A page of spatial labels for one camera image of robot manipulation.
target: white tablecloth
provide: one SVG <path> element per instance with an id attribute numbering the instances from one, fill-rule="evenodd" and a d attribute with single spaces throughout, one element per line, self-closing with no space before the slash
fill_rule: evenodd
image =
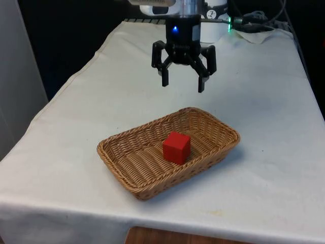
<path id="1" fill-rule="evenodd" d="M 260 243 L 325 243 L 325 124 L 293 40 L 261 45 L 235 33 L 198 94 L 190 67 L 170 85 L 151 68 L 164 26 L 122 23 L 36 116 L 0 163 L 6 244 L 123 243 L 144 226 Z M 113 177 L 98 142 L 184 107 L 239 131 L 219 165 L 142 202 Z"/>

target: cable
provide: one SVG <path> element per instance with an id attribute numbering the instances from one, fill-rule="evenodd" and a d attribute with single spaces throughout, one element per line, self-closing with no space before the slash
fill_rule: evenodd
<path id="1" fill-rule="evenodd" d="M 239 14 L 240 17 L 243 17 L 242 13 L 240 12 L 239 8 L 237 7 L 237 4 L 235 3 L 235 0 L 231 0 L 232 5 L 234 6 L 234 9 Z"/>
<path id="2" fill-rule="evenodd" d="M 262 26 L 268 25 L 268 24 L 272 23 L 273 21 L 277 20 L 280 17 L 280 15 L 283 13 L 283 11 L 285 11 L 285 6 L 287 3 L 287 0 L 284 0 L 284 2 L 282 2 L 282 0 L 279 0 L 279 1 L 281 1 L 281 5 L 282 5 L 280 12 L 276 16 L 274 16 L 272 19 L 270 19 L 269 21 L 261 24 Z"/>
<path id="3" fill-rule="evenodd" d="M 274 28 L 274 27 L 272 27 L 272 26 L 268 26 L 268 25 L 266 25 L 265 27 L 270 28 L 270 29 L 275 29 L 275 30 L 277 30 L 277 31 L 279 31 L 279 32 L 282 32 L 282 33 L 286 34 L 286 35 L 289 36 L 290 38 L 294 39 L 293 34 L 292 34 L 292 33 L 290 34 L 290 32 L 287 32 L 286 30 L 278 29 L 278 28 Z"/>
<path id="4" fill-rule="evenodd" d="M 201 19 L 202 23 L 224 23 L 224 24 L 231 24 L 229 21 L 223 19 Z"/>
<path id="5" fill-rule="evenodd" d="M 294 36 L 294 40 L 296 42 L 296 45 L 297 45 L 297 49 L 298 49 L 298 54 L 300 55 L 300 59 L 301 59 L 301 63 L 303 64 L 303 67 L 305 69 L 305 72 L 306 72 L 306 76 L 307 76 L 307 79 L 309 81 L 309 84 L 311 85 L 311 81 L 310 81 L 310 76 L 309 76 L 309 73 L 308 73 L 308 69 L 307 69 L 307 64 L 306 64 L 306 60 L 305 60 L 305 57 L 304 57 L 304 54 L 303 54 L 303 51 L 301 49 L 301 46 L 300 46 L 300 43 L 299 43 L 299 40 L 298 40 L 298 37 L 297 37 L 297 34 L 296 34 L 296 31 L 294 29 L 294 26 L 291 22 L 291 19 L 288 15 L 288 12 L 287 10 L 285 9 L 285 3 L 282 1 L 282 0 L 279 0 L 279 2 L 282 4 L 282 6 L 284 6 L 284 14 L 285 14 L 285 18 L 286 20 L 288 21 L 288 26 L 290 26 L 290 30 Z"/>
<path id="6" fill-rule="evenodd" d="M 263 27 L 268 26 L 270 24 L 272 24 L 274 21 L 276 21 L 280 15 L 285 11 L 285 6 L 286 6 L 287 0 L 284 0 L 284 2 L 281 1 L 281 10 L 279 11 L 279 13 L 277 15 L 275 15 L 272 19 L 267 20 L 267 17 L 265 16 L 265 13 L 263 11 L 254 11 L 252 13 L 249 14 L 245 14 L 242 18 L 242 20 L 245 20 L 245 17 L 255 17 L 259 20 L 264 20 L 264 23 L 251 23 L 249 20 L 248 24 L 244 24 L 242 26 L 240 26 L 240 30 L 243 31 L 248 31 L 248 32 L 257 32 L 260 31 L 261 29 L 263 30 Z"/>

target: woven basket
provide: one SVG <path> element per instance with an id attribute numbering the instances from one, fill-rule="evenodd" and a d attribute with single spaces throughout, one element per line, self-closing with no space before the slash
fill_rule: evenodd
<path id="1" fill-rule="evenodd" d="M 191 137 L 191 154 L 182 166 L 163 157 L 171 131 Z M 209 113 L 185 108 L 103 140 L 97 152 L 128 191 L 148 200 L 219 163 L 239 141 L 235 130 Z"/>

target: green led light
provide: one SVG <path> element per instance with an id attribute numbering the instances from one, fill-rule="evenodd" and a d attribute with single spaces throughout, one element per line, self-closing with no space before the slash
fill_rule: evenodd
<path id="1" fill-rule="evenodd" d="M 230 32 L 230 30 L 232 29 L 232 24 L 231 24 L 232 18 L 231 17 L 229 17 L 229 22 L 230 22 L 230 24 L 228 25 L 228 32 Z"/>

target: red block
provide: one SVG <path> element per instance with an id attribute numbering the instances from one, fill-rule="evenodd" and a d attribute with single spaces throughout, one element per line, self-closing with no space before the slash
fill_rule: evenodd
<path id="1" fill-rule="evenodd" d="M 172 131 L 162 144 L 164 159 L 178 165 L 183 165 L 191 154 L 191 138 Z"/>

